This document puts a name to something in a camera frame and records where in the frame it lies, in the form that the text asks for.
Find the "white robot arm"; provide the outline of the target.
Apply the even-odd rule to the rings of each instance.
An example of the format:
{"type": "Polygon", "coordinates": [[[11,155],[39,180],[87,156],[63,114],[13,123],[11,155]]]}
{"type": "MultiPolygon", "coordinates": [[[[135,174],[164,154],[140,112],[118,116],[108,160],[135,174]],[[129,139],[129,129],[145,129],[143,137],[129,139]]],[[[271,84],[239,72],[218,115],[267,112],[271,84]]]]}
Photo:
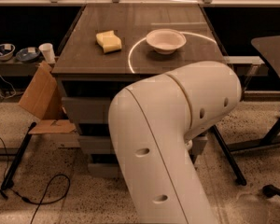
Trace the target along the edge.
{"type": "Polygon", "coordinates": [[[140,222],[217,224],[187,142],[230,113],[241,93],[231,68],[206,61],[142,79],[114,97],[111,141],[140,222]]]}

